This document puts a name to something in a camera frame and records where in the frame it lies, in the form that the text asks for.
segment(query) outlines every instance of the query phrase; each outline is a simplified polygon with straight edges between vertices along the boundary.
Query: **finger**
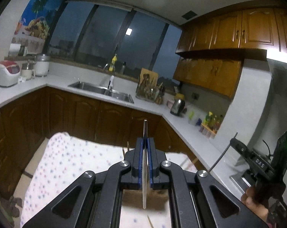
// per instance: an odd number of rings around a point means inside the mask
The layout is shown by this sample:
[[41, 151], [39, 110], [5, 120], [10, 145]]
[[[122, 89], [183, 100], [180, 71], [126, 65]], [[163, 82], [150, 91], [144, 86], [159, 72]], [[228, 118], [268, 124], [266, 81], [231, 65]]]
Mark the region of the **finger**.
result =
[[240, 201], [243, 203], [243, 204], [246, 204], [246, 200], [247, 200], [248, 196], [244, 193], [241, 198], [240, 198]]
[[263, 221], [266, 222], [269, 211], [262, 204], [256, 203], [251, 197], [248, 197], [246, 199], [246, 206], [253, 213], [255, 213], [258, 217], [260, 217]]
[[247, 196], [254, 197], [255, 196], [255, 186], [251, 186], [246, 190]]

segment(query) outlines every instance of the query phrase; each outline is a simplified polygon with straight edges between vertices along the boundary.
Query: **cable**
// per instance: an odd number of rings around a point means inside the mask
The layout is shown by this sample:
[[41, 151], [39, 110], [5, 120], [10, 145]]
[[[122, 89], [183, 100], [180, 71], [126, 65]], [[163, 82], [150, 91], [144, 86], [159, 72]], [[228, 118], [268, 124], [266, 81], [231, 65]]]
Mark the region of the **cable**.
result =
[[268, 159], [270, 159], [270, 157], [272, 156], [272, 155], [271, 155], [271, 152], [270, 152], [270, 148], [269, 148], [268, 144], [267, 144], [264, 140], [262, 140], [262, 141], [264, 142], [264, 144], [266, 144], [266, 146], [267, 146], [267, 148], [268, 148], [268, 150], [269, 150]]

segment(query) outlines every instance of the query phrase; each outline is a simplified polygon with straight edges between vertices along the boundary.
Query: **kitchen counter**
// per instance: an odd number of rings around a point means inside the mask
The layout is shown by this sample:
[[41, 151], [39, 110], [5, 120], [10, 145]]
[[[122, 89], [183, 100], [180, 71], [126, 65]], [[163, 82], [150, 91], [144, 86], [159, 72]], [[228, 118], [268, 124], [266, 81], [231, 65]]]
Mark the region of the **kitchen counter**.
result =
[[[218, 151], [211, 143], [209, 138], [202, 135], [198, 131], [198, 127], [188, 124], [187, 118], [176, 117], [170, 114], [170, 110], [165, 105], [157, 105], [155, 103], [149, 103], [143, 100], [139, 100], [135, 97], [136, 85], [123, 89], [123, 92], [132, 95], [134, 104], [113, 99], [111, 97], [92, 93], [76, 88], [68, 87], [68, 85], [78, 81], [76, 78], [62, 77], [53, 74], [49, 74], [47, 77], [36, 77], [20, 83], [9, 88], [0, 87], [0, 108], [9, 102], [26, 95], [34, 90], [40, 89], [45, 86], [54, 87], [71, 93], [91, 97], [94, 99], [118, 104], [121, 106], [129, 107], [132, 109], [153, 113], [162, 116], [174, 129], [174, 131], [180, 136], [180, 138], [187, 144], [187, 146], [198, 157], [199, 161], [208, 169], [218, 159], [221, 152]], [[219, 180], [231, 193], [233, 193], [238, 199], [241, 197], [241, 192], [232, 183], [229, 176], [234, 175], [245, 169], [245, 165], [238, 167], [233, 166], [228, 159], [223, 157], [217, 166], [212, 170], [211, 174]]]

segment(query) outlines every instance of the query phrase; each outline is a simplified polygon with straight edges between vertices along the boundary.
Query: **polka dot tablecloth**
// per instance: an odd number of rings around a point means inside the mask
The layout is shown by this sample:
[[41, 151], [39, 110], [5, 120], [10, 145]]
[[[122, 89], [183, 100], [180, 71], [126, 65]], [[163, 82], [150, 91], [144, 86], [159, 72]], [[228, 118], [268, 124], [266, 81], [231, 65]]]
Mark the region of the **polka dot tablecloth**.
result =
[[[183, 169], [196, 172], [194, 165], [184, 154], [166, 154], [167, 159], [181, 165]], [[22, 209], [20, 227], [44, 208], [51, 200], [75, 181], [83, 172], [92, 170], [99, 173], [108, 170], [113, 164], [123, 160], [122, 148], [84, 141], [67, 133], [57, 133], [50, 138], [44, 155], [33, 175], [26, 191]], [[142, 197], [135, 193], [130, 198], [123, 198], [120, 227], [169, 228], [170, 211], [167, 199], [162, 198], [161, 207], [151, 205], [150, 209], [142, 209]]]

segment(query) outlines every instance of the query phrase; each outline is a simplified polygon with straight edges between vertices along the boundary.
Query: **rice cooker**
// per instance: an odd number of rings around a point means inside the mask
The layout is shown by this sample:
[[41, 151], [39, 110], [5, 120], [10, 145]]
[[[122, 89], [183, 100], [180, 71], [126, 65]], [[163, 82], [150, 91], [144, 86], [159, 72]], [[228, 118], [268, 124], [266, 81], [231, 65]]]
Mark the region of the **rice cooker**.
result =
[[10, 87], [17, 84], [20, 76], [20, 67], [13, 61], [0, 62], [0, 86]]
[[46, 54], [38, 54], [35, 56], [34, 70], [36, 76], [46, 76], [50, 64], [50, 56]]

